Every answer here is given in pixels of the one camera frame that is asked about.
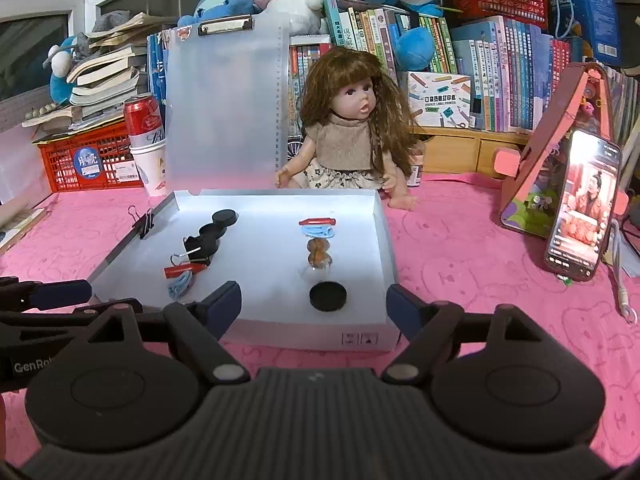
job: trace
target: floral skirt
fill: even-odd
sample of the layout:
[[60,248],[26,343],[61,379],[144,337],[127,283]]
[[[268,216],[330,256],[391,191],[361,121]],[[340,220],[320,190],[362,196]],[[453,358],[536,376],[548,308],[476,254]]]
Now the floral skirt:
[[337,171],[325,168],[314,158],[306,170],[293,177],[303,189],[380,189],[382,176],[377,171]]

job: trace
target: wooden drawer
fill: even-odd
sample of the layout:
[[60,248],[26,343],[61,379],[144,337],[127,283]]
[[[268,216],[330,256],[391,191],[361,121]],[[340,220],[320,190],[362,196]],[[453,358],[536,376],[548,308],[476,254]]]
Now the wooden drawer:
[[480,142],[478,139],[467,137],[431,137],[424,143],[422,170],[427,173],[475,171],[478,164]]
[[516,144],[510,142],[498,142],[496,140],[481,140],[480,152],[478,153],[478,167],[476,171],[494,178],[504,178],[504,175],[494,171],[494,153],[498,148],[518,149]]

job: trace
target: red clip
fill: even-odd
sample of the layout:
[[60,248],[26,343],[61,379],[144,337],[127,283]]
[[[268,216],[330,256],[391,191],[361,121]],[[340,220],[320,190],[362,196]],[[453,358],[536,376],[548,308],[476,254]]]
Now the red clip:
[[169,278],[177,278],[180,276],[185,270],[190,270],[194,274],[199,273],[201,270],[206,269],[207,266],[205,264],[181,264],[173,267],[165,267],[164,268],[164,276]]
[[335,218],[307,218],[298,225],[335,225]]

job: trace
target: red can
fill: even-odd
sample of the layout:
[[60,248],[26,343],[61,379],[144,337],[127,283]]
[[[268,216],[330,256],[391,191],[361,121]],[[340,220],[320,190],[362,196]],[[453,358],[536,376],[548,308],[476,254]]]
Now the red can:
[[124,103],[124,121],[133,149],[164,140],[160,105],[151,94],[127,99]]

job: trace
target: phone screen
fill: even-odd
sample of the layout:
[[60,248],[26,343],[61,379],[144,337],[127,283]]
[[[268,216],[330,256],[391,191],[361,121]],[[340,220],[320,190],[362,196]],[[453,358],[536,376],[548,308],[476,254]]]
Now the phone screen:
[[609,227],[619,166],[617,146],[574,131],[546,252],[547,265],[559,274],[583,280],[593,275]]

